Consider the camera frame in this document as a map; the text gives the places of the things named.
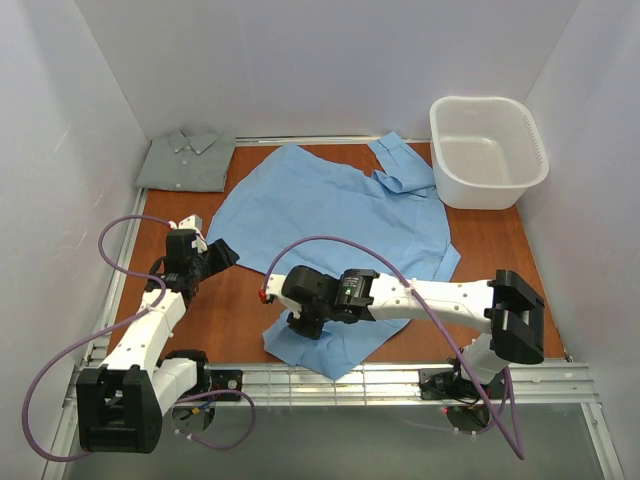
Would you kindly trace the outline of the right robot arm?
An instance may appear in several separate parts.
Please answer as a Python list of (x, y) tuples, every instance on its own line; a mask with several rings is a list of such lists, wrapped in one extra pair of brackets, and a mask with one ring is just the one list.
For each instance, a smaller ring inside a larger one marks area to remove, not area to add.
[(472, 328), (479, 335), (461, 354), (483, 386), (511, 364), (537, 365), (544, 360), (544, 300), (511, 270), (474, 282), (413, 279), (402, 284), (374, 270), (349, 269), (334, 278), (299, 265), (286, 275), (270, 275), (266, 294), (289, 309), (289, 327), (310, 339), (318, 339), (329, 321), (437, 317)]

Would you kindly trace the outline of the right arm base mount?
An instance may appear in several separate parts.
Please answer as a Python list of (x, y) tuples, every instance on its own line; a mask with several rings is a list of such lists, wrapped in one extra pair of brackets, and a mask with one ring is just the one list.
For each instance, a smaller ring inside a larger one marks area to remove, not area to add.
[(418, 388), (422, 400), (456, 400), (461, 393), (453, 371), (418, 370)]

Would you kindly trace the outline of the light blue long sleeve shirt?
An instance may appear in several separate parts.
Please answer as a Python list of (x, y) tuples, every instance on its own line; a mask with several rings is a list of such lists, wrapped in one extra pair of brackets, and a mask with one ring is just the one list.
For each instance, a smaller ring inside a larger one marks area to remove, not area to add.
[(276, 149), (227, 196), (207, 240), (222, 238), (239, 265), (287, 274), (297, 265), (339, 277), (351, 268), (384, 271), (354, 241), (406, 278), (449, 281), (460, 260), (429, 164), (396, 133), (369, 145), (371, 175), (297, 145)]

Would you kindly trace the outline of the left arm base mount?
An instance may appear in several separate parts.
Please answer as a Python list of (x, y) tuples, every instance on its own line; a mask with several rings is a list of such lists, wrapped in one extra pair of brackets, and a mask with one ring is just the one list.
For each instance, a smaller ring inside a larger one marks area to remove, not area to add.
[(238, 402), (242, 397), (238, 394), (243, 387), (244, 373), (239, 369), (214, 369), (209, 370), (209, 377), (211, 381), (211, 389), (218, 390), (233, 390), (233, 393), (220, 393), (213, 395), (209, 398), (209, 401), (226, 401), (226, 402)]

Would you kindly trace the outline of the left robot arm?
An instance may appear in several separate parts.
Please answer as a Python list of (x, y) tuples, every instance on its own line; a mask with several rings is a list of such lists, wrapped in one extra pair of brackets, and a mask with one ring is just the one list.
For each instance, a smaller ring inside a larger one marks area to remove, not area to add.
[(234, 266), (239, 256), (223, 239), (205, 244), (195, 228), (170, 231), (165, 248), (144, 277), (135, 320), (100, 365), (83, 369), (76, 382), (85, 452), (152, 452), (176, 401), (212, 386), (204, 352), (162, 351), (200, 283)]

